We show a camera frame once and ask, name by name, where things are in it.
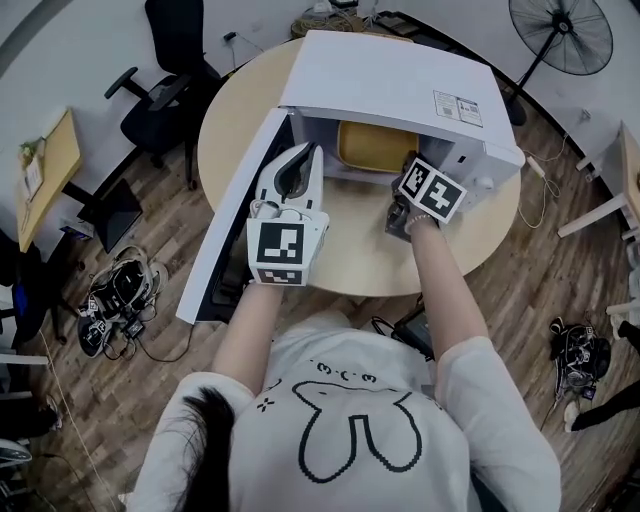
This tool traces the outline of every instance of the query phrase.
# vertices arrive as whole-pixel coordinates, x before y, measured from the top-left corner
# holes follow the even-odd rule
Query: wooden table
[[[200,180],[214,211],[267,112],[276,106],[302,40],[273,48],[233,75],[207,111],[198,143]],[[420,291],[411,246],[384,232],[388,187],[324,180],[331,224],[309,284],[346,295],[388,297]],[[520,174],[443,232],[463,274],[506,236],[520,200]]]
[[[31,245],[60,193],[87,207],[82,218],[94,224],[106,252],[111,251],[142,214],[138,201],[124,180],[120,180],[104,199],[96,198],[71,183],[71,178],[81,165],[82,156],[73,126],[73,114],[67,109],[45,141],[43,181],[33,200],[27,205],[20,187],[16,189],[18,241],[22,252],[26,252]]]
[[[22,252],[27,252],[47,212],[64,186],[80,169],[81,164],[82,157],[73,127],[73,116],[71,110],[67,110],[47,137],[42,185],[28,207],[20,187],[16,188],[18,242]]]
[[[635,219],[635,226],[631,226],[632,229],[623,233],[622,239],[626,240],[633,236],[640,236],[640,228],[638,228],[640,223],[640,190],[638,189],[640,146],[624,123],[620,124],[618,138],[610,146],[605,148],[602,153],[607,152],[613,144],[620,145],[623,191],[606,203],[591,210],[589,213],[585,213],[582,217],[562,226],[558,230],[558,236],[560,236],[560,238],[575,233],[625,206],[628,207],[629,212]],[[578,164],[578,168],[581,169],[585,167],[589,163],[589,160],[590,159],[587,158],[583,159]]]

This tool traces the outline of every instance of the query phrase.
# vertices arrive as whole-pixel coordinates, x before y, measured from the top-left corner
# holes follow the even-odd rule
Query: yellow bowl
[[[341,121],[338,128],[338,157],[345,165],[366,171],[401,173],[409,151],[418,151],[418,134]]]

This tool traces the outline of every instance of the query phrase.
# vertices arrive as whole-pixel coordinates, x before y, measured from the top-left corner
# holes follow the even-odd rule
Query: office chair
[[[0,231],[2,271],[0,284],[11,286],[13,308],[0,310],[0,334],[2,319],[15,316],[16,333],[13,345],[29,341],[38,334],[47,310],[51,310],[51,321],[56,339],[64,345],[67,339],[60,335],[58,307],[74,317],[78,313],[62,298],[60,289],[63,273],[59,262],[50,258],[44,263],[38,248],[31,244],[26,254],[20,252],[18,244]]]
[[[122,133],[151,153],[151,162],[163,167],[162,155],[185,143],[186,180],[191,190],[193,148],[207,108],[223,84],[206,62],[202,49],[203,0],[147,0],[156,59],[171,73],[146,91],[133,79],[137,67],[127,70],[105,93],[109,99],[124,87],[140,98],[122,121]]]

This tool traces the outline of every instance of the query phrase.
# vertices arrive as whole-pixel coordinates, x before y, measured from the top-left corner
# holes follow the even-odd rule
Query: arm
[[[488,337],[487,325],[435,222],[421,219],[410,230],[424,309],[439,360],[458,343],[475,336]]]
[[[254,395],[264,384],[283,293],[281,286],[250,284],[213,360],[212,371],[244,384]]]
[[[431,219],[410,230],[438,361],[436,397],[467,438],[474,471],[509,511],[557,511],[556,456],[487,339],[444,236]]]

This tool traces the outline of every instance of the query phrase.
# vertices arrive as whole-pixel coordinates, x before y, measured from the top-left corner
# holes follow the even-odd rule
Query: floor fan
[[[511,124],[527,116],[517,98],[540,62],[571,75],[593,75],[611,60],[613,36],[594,0],[509,0],[511,21],[536,55],[512,93],[503,93]]]

